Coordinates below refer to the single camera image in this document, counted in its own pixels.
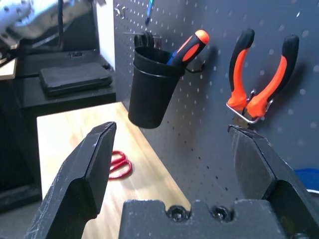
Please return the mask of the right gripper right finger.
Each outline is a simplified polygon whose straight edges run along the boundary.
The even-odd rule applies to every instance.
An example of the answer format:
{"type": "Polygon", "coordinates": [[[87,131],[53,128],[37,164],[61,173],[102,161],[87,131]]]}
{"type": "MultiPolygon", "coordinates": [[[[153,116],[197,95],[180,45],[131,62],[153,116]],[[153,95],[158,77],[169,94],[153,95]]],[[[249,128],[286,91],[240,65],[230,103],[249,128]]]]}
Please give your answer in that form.
{"type": "Polygon", "coordinates": [[[289,239],[319,237],[319,207],[304,184],[268,140],[230,125],[234,167],[247,199],[267,201],[289,239]]]}

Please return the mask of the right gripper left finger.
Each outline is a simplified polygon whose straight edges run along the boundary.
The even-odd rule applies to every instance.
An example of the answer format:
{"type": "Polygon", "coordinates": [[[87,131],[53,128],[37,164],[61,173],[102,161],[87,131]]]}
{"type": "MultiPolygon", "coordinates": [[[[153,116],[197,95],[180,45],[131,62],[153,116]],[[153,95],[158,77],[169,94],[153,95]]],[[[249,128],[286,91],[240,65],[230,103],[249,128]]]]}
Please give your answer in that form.
{"type": "Polygon", "coordinates": [[[62,163],[26,239],[80,239],[101,211],[109,180],[116,123],[94,127],[62,163]]]}

